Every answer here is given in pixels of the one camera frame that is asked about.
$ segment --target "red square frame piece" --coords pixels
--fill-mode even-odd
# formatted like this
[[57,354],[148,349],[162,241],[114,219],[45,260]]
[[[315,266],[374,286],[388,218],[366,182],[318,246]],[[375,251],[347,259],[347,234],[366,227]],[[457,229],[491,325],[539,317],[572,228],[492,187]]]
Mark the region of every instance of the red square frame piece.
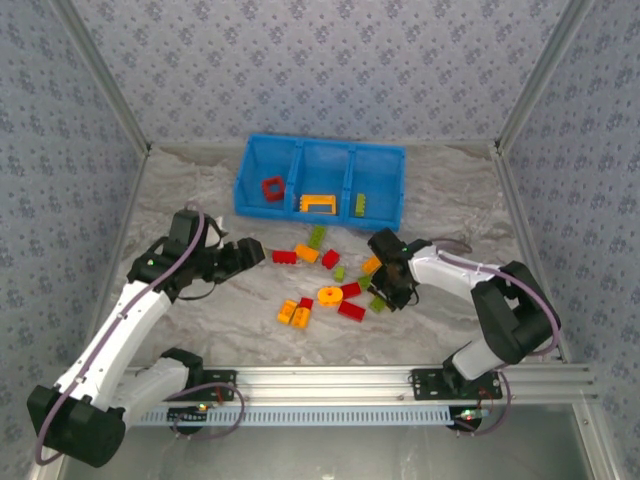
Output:
[[[271,190],[273,186],[278,187],[277,190]],[[267,178],[262,181],[262,193],[264,194],[264,198],[267,199],[267,202],[277,202],[279,200],[284,200],[284,182],[282,181],[282,177],[277,175],[275,177]]]

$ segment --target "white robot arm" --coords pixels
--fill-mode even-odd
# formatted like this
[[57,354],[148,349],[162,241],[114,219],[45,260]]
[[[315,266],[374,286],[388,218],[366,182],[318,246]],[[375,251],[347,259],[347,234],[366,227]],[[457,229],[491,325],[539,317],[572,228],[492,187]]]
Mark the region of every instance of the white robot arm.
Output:
[[[429,241],[400,241],[389,229],[369,240],[382,267],[372,293],[393,309],[405,307],[416,286],[439,287],[476,307],[482,336],[451,355],[443,376],[451,391],[464,394],[476,380],[502,365],[519,363],[549,338],[557,343],[560,323],[529,269],[519,262],[483,265],[438,251]],[[511,308],[507,300],[517,300]]]
[[[31,421],[42,437],[39,449],[44,445],[102,466],[146,411],[203,383],[202,358],[175,348],[134,379],[120,382],[144,338],[183,288],[194,279],[222,283],[264,259],[262,246],[252,238],[223,244],[221,224],[221,219],[181,210],[169,235],[134,261],[129,283],[87,349],[53,388],[39,385],[29,396]],[[51,459],[39,460],[46,464]]]

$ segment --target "blue patterned wallpaper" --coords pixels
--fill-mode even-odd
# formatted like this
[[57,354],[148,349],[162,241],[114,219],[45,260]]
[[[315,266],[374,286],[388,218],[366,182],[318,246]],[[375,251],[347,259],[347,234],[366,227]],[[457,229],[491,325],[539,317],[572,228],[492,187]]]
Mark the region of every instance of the blue patterned wallpaper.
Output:
[[46,0],[0,9],[0,478],[26,398],[80,353],[138,160]]
[[497,137],[566,0],[76,0],[145,136]]
[[599,0],[509,154],[574,360],[640,478],[640,3]]

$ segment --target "toy block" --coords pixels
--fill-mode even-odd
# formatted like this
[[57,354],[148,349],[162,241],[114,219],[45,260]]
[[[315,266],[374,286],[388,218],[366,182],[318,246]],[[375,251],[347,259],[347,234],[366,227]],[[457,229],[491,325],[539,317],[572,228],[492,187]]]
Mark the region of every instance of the toy block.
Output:
[[373,275],[373,273],[382,266],[380,260],[375,255],[362,264],[362,271],[367,275]]
[[285,325],[289,325],[291,317],[293,317],[293,313],[296,311],[297,306],[298,304],[293,300],[285,300],[284,305],[282,305],[280,313],[278,314],[278,321]]
[[263,180],[262,193],[264,194],[264,198],[267,199],[267,202],[277,202],[279,200],[284,200],[284,182],[282,181],[282,177],[278,175]]
[[361,322],[366,310],[349,302],[342,302],[338,307],[338,313],[356,322]]
[[293,320],[291,320],[291,326],[294,328],[307,328],[309,325],[309,317],[311,316],[311,310],[308,308],[296,309],[296,313],[293,314]]
[[302,245],[301,243],[296,245],[295,251],[301,259],[309,263],[315,263],[315,261],[318,259],[318,255],[320,255],[317,250],[309,248],[306,245]]
[[359,193],[356,196],[356,217],[364,217],[364,205],[366,202],[364,193]]
[[342,290],[338,287],[325,287],[318,291],[318,303],[323,307],[335,307],[342,301]]
[[336,214],[336,196],[335,195],[300,195],[300,211],[309,213],[309,207],[312,206],[328,206],[329,211],[314,211],[311,213],[321,213],[327,215]]
[[369,308],[376,313],[382,313],[382,311],[386,308],[386,306],[387,304],[380,297],[375,297],[369,304]]
[[322,256],[322,265],[324,265],[327,270],[331,270],[339,261],[340,254],[333,249]]
[[344,267],[336,268],[336,271],[333,272],[333,279],[338,283],[344,282]]
[[296,252],[285,252],[284,250],[274,250],[271,252],[273,263],[296,263],[298,255]]
[[320,250],[326,233],[327,227],[316,225],[315,227],[313,227],[313,232],[311,232],[311,238],[309,239],[309,243],[307,243],[307,245],[309,245],[314,250]]
[[371,285],[371,277],[369,275],[365,275],[363,277],[360,277],[358,279],[358,285],[360,285],[360,288],[364,291],[367,288],[369,288],[369,285]]
[[311,308],[313,307],[313,300],[311,298],[302,297],[300,299],[300,303],[298,304],[298,307],[308,308],[309,310],[311,310]]
[[342,298],[344,299],[357,297],[362,293],[362,289],[358,282],[348,283],[347,285],[340,287],[340,289],[342,290]]

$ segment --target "cable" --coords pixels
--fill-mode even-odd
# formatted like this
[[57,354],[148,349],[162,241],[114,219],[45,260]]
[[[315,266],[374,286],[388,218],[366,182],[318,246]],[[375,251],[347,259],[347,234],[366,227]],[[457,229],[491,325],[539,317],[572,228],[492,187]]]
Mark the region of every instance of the cable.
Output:
[[58,400],[56,400],[56,402],[53,404],[53,407],[51,407],[51,410],[49,410],[49,413],[45,417],[44,422],[42,422],[42,426],[40,427],[40,431],[38,432],[38,440],[36,442],[36,453],[35,453],[36,463],[38,465],[40,466],[49,465],[50,463],[56,461],[58,458],[62,456],[62,453],[58,452],[47,459],[42,458],[42,449],[44,448],[44,439],[47,435],[47,432],[49,431],[49,428],[51,427],[51,422],[53,422],[53,419],[58,414],[58,411],[62,407],[62,404],[67,400],[67,398],[69,398],[69,396],[71,396],[71,393],[73,393],[78,383],[82,381],[87,371],[89,371],[89,368],[91,368],[91,365],[95,361],[98,354],[102,351],[106,343],[109,341],[109,338],[111,338],[111,335],[113,335],[113,332],[116,330],[116,328],[118,328],[118,325],[120,325],[120,322],[126,318],[129,311],[136,305],[136,303],[140,301],[142,297],[144,297],[147,293],[149,293],[154,288],[156,288],[156,286],[158,286],[166,278],[171,276],[180,267],[180,265],[182,265],[185,262],[185,260],[189,258],[189,255],[191,255],[193,250],[196,248],[196,245],[200,241],[200,237],[202,236],[202,233],[204,231],[205,219],[204,219],[204,212],[202,211],[202,207],[200,206],[199,203],[191,200],[185,203],[185,208],[190,206],[194,207],[198,211],[198,229],[196,230],[196,234],[191,240],[191,243],[189,244],[187,249],[184,251],[184,253],[180,256],[180,258],[178,258],[178,260],[176,260],[176,262],[173,265],[171,265],[171,267],[169,267],[169,269],[166,272],[164,272],[162,275],[156,278],[153,282],[151,282],[145,288],[140,290],[140,292],[138,292],[137,295],[135,295],[131,300],[129,300],[129,303],[127,303],[124,306],[124,308],[120,311],[120,313],[118,313],[118,315],[116,316],[116,319],[109,326],[105,334],[102,336],[98,344],[93,349],[93,351],[89,354],[86,362],[84,363],[82,368],[80,368],[80,370],[78,371],[78,375],[76,376],[75,381],[72,382],[67,387],[67,389],[62,393],[62,395],[60,395]]
[[488,273],[489,275],[494,275],[496,277],[500,277],[504,280],[507,280],[508,282],[512,283],[516,287],[519,287],[521,290],[523,290],[524,293],[529,295],[529,297],[531,297],[540,306],[542,311],[547,316],[547,319],[549,320],[549,325],[551,326],[551,332],[552,332],[551,344],[548,347],[543,348],[542,350],[530,353],[529,354],[530,357],[539,357],[542,355],[546,355],[547,353],[552,352],[558,346],[558,341],[560,340],[560,329],[558,328],[558,322],[556,321],[555,315],[551,311],[551,308],[549,307],[547,302],[540,295],[538,295],[529,285],[527,285],[521,280],[518,280],[514,276],[509,275],[508,273],[504,273],[495,268],[485,267],[484,265],[479,265],[479,266],[470,265],[465,262],[453,260],[442,254],[439,254],[438,258],[440,258],[440,260],[442,260],[443,262],[446,262],[449,265],[453,265],[455,267],[464,268],[465,270],[470,270],[472,272],[479,271],[482,273]]
[[197,437],[193,437],[191,435],[183,435],[178,431],[178,423],[180,422],[180,420],[182,420],[182,416],[184,415],[183,413],[181,413],[180,415],[178,415],[178,417],[173,422],[173,425],[171,426],[171,430],[173,430],[176,436],[180,438],[186,438],[188,440],[215,440],[216,438],[226,437],[230,433],[237,430],[240,424],[242,423],[242,421],[244,420],[244,412],[245,412],[244,397],[242,396],[242,393],[240,393],[240,390],[238,390],[234,385],[231,385],[230,383],[226,383],[226,382],[205,383],[203,385],[187,388],[186,390],[183,390],[181,392],[174,393],[170,397],[167,397],[165,400],[174,400],[184,395],[189,395],[190,393],[199,392],[200,390],[205,390],[207,388],[216,388],[216,389],[226,388],[227,390],[231,390],[233,393],[235,393],[240,399],[240,413],[238,414],[238,419],[235,421],[233,425],[231,425],[226,430],[223,430],[222,432],[212,433],[210,435],[198,435]]
[[[491,400],[491,406],[489,407],[489,413],[493,412],[493,395],[491,395],[491,393],[489,393],[489,390],[487,390],[484,387],[480,387],[478,389],[478,393],[480,394],[480,396],[485,395],[489,400]],[[482,399],[480,399],[478,401],[478,408],[482,408]]]
[[509,413],[511,412],[511,387],[509,386],[509,382],[507,381],[506,375],[502,371],[498,371],[498,375],[500,375],[500,378],[502,379],[502,383],[504,383],[504,389],[507,392],[507,404],[504,407],[504,411],[502,412],[502,415],[500,415],[500,418],[496,423],[491,425],[486,430],[481,430],[480,432],[477,432],[473,427],[470,427],[469,425],[467,425],[464,422],[461,422],[460,420],[454,420],[454,423],[456,425],[460,425],[461,427],[471,430],[470,432],[460,432],[463,435],[469,435],[473,437],[489,435],[490,433],[495,432],[498,428],[500,428],[500,426],[505,422],[505,420],[509,416]]
[[185,302],[191,302],[193,300],[202,300],[203,298],[206,298],[209,295],[211,295],[215,289],[216,289],[216,285],[214,284],[213,287],[211,287],[211,290],[209,290],[207,293],[203,293],[202,295],[194,295],[193,297],[178,297],[178,300],[184,300]]

